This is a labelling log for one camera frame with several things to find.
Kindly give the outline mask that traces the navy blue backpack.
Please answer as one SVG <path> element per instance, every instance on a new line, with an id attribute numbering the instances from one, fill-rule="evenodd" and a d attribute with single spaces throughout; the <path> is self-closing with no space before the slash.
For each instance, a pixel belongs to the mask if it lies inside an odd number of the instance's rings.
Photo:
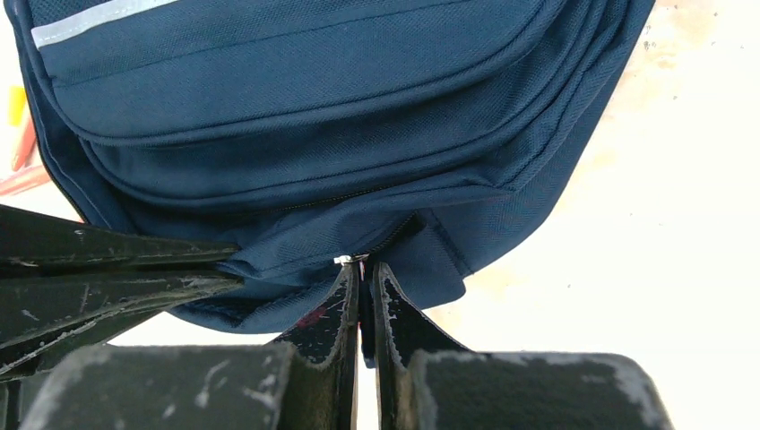
<path id="1" fill-rule="evenodd" d="M 43 162 L 92 225 L 237 245 L 189 323 L 286 330 L 340 256 L 464 294 L 554 209 L 650 1 L 8 1 Z"/>

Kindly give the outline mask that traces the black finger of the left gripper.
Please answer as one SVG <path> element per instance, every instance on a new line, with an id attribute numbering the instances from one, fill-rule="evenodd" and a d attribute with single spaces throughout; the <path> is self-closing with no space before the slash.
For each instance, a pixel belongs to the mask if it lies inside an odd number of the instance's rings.
<path id="1" fill-rule="evenodd" d="M 104 342 L 154 314 L 240 288 L 218 271 L 110 272 L 4 279 L 1 377 L 41 373 L 70 351 Z"/>
<path id="2" fill-rule="evenodd" d="M 203 267 L 224 261 L 237 251 L 233 244 L 129 235 L 1 207 L 3 276 Z"/>

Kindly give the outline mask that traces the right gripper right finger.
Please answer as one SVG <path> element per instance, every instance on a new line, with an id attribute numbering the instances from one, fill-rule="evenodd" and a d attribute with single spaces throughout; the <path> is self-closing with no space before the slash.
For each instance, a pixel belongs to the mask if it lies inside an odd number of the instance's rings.
<path id="1" fill-rule="evenodd" d="M 386 263 L 374 268 L 383 429 L 669 429 L 652 378 L 605 353 L 476 352 L 427 318 Z"/>

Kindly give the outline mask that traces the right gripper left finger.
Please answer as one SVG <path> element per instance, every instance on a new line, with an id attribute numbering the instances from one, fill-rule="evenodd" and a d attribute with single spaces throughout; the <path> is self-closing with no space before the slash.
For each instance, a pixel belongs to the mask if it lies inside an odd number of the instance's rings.
<path id="1" fill-rule="evenodd" d="M 24 429 L 352 429 L 360 266 L 263 345 L 81 348 L 40 387 Z"/>

